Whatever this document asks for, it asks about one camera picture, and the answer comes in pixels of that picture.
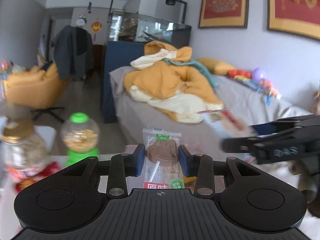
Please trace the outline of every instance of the yellow armchair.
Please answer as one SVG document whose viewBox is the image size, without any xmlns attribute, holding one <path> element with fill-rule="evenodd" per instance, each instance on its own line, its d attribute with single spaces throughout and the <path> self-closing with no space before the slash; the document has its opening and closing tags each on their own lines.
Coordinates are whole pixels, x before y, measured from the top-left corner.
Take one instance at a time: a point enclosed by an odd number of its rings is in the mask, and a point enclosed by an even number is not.
<svg viewBox="0 0 320 240">
<path fill-rule="evenodd" d="M 6 98 L 9 103 L 35 108 L 37 113 L 34 121 L 43 114 L 51 114 L 60 122 L 62 118 L 53 113 L 53 110 L 64 107 L 52 107 L 62 95 L 68 79 L 61 80 L 55 64 L 47 72 L 31 71 L 31 73 L 11 74 L 7 81 Z"/>
</svg>

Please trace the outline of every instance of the green label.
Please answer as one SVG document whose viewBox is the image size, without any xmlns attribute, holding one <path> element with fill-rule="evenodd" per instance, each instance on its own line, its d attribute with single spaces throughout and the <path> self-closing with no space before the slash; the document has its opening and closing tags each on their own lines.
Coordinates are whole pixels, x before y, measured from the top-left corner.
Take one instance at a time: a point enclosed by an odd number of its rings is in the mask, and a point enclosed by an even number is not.
<svg viewBox="0 0 320 240">
<path fill-rule="evenodd" d="M 156 140 L 157 141 L 170 141 L 170 136 L 163 135 L 163 134 L 156 134 Z"/>
<path fill-rule="evenodd" d="M 181 179 L 173 179 L 169 183 L 169 188 L 184 188 L 184 183 Z"/>
</svg>

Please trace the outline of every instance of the white lollipop stick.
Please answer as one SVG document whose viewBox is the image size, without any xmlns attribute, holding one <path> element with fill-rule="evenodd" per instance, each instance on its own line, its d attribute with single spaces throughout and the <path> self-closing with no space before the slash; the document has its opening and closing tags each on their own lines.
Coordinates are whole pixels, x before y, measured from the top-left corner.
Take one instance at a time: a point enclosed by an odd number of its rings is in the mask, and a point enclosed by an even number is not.
<svg viewBox="0 0 320 240">
<path fill-rule="evenodd" d="M 153 169 L 153 171 L 152 171 L 152 174 L 151 174 L 148 182 L 152 182 L 152 181 L 153 181 L 153 178 L 155 177 L 155 174 L 156 174 L 156 172 L 157 172 L 157 169 L 158 169 L 159 165 L 160 165 L 160 161 L 157 161 L 157 162 L 156 162 L 156 166 L 154 167 L 154 169 Z"/>
</svg>

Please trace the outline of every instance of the green round sticker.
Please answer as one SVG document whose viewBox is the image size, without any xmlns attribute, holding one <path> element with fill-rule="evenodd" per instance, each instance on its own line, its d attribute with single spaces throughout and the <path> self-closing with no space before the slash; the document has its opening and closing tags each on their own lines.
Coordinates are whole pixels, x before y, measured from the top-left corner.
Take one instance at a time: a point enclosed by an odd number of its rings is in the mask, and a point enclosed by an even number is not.
<svg viewBox="0 0 320 240">
<path fill-rule="evenodd" d="M 184 188 L 184 183 L 181 179 L 173 179 L 169 183 L 169 188 Z"/>
</svg>

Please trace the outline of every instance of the black circular cover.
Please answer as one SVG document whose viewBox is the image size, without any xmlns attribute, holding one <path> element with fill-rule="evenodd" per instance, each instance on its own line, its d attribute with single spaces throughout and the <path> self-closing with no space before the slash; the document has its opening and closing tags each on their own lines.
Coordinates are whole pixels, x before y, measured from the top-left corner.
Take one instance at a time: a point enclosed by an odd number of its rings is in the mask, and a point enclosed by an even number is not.
<svg viewBox="0 0 320 240">
<path fill-rule="evenodd" d="M 50 176 L 22 190 L 14 211 L 24 227 L 64 232 L 90 222 L 101 205 L 100 193 L 83 178 Z"/>
<path fill-rule="evenodd" d="M 294 187 L 273 180 L 272 176 L 258 175 L 236 179 L 221 194 L 220 206 L 229 219 L 242 227 L 277 232 L 299 223 L 307 204 Z"/>
</svg>

